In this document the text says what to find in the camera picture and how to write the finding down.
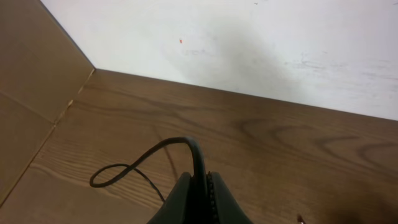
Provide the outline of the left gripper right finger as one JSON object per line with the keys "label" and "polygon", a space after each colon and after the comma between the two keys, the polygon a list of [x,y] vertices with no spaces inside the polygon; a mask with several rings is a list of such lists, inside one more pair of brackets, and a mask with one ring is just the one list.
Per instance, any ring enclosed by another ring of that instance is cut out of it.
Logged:
{"label": "left gripper right finger", "polygon": [[218,224],[252,224],[218,172],[207,175],[210,220]]}

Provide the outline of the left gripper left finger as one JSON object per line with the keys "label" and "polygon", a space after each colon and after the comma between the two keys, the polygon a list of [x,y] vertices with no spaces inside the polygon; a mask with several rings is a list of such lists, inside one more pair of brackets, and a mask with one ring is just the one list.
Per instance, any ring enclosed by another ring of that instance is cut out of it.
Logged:
{"label": "left gripper left finger", "polygon": [[184,172],[173,187],[164,204],[147,224],[189,224],[193,220],[192,176]]}

